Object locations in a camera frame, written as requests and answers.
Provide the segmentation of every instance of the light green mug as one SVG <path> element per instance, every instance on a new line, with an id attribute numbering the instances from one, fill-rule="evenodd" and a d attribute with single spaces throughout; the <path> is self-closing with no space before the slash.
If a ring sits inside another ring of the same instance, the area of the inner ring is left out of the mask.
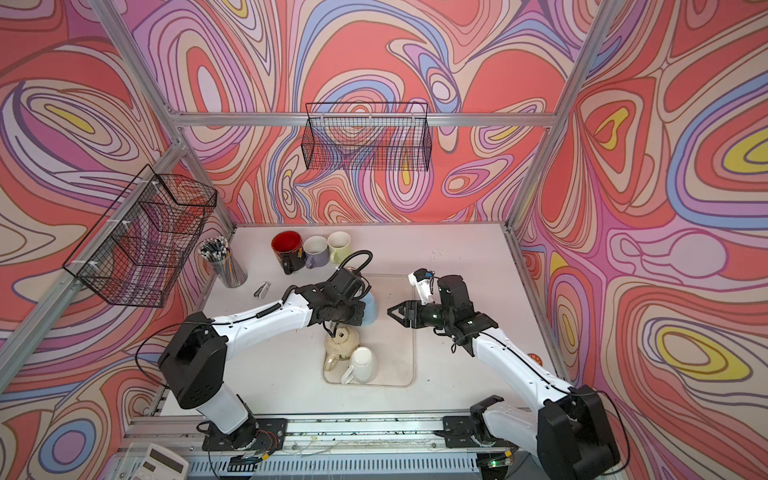
<path id="1" fill-rule="evenodd" d="M 331 261 L 336 265 L 343 262 L 352 254 L 352 239 L 347 232 L 334 232 L 328 236 L 328 248 L 331 251 Z"/>

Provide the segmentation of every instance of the robotic arm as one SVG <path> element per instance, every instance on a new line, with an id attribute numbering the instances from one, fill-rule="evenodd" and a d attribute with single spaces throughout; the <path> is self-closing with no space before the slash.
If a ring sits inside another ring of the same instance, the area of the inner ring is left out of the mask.
<path id="1" fill-rule="evenodd" d="M 362 266 L 344 268 L 358 255 L 368 256 Z M 259 426 L 223 383 L 224 363 L 288 330 L 320 323 L 335 335 L 335 328 L 329 329 L 326 322 L 359 326 L 365 310 L 362 298 L 370 290 L 360 271 L 371 258 L 368 250 L 355 252 L 326 282 L 291 286 L 281 300 L 246 312 L 213 319 L 202 313 L 188 316 L 157 362 L 179 406 L 205 415 L 211 421 L 209 434 L 224 440 L 228 449 L 250 447 Z M 429 303 L 434 273 L 416 275 L 419 272 L 411 276 L 412 282 L 421 283 L 424 302 L 406 301 L 388 314 L 404 327 L 432 327 L 438 335 L 452 338 L 455 346 L 490 365 L 530 409 L 517 409 L 498 396 L 473 406 L 472 438 L 479 445 L 510 441 L 536 457 L 553 480 L 594 478 L 618 463 L 618 448 L 594 390 L 575 389 L 523 353 L 493 319 L 475 312 L 460 276 L 441 277 L 437 284 L 442 303 Z"/>

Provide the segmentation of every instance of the red and black mug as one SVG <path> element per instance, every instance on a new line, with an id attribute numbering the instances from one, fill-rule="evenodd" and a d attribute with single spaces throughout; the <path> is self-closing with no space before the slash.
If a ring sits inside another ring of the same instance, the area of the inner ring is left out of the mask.
<path id="1" fill-rule="evenodd" d="M 304 267 L 306 254 L 302 248 L 301 235 L 293 230 L 280 232 L 272 239 L 272 250 L 286 275 Z"/>

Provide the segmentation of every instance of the black mug handle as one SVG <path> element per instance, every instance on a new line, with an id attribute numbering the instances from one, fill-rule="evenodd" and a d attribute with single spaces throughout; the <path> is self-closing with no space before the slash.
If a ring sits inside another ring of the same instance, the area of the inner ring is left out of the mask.
<path id="1" fill-rule="evenodd" d="M 290 264 L 290 255 L 284 253 L 283 255 L 280 255 L 280 260 L 283 264 L 283 272 L 285 272 L 286 275 L 293 273 L 293 267 Z"/>

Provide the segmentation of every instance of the white mug handle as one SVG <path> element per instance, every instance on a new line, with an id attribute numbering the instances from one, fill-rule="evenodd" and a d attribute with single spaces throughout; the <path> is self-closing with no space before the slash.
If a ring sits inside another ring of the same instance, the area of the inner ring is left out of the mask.
<path id="1" fill-rule="evenodd" d="M 352 381 L 352 372 L 355 371 L 355 366 L 350 364 L 349 368 L 346 369 L 346 372 L 344 372 L 344 375 L 341 376 L 341 384 L 346 385 L 347 383 Z"/>

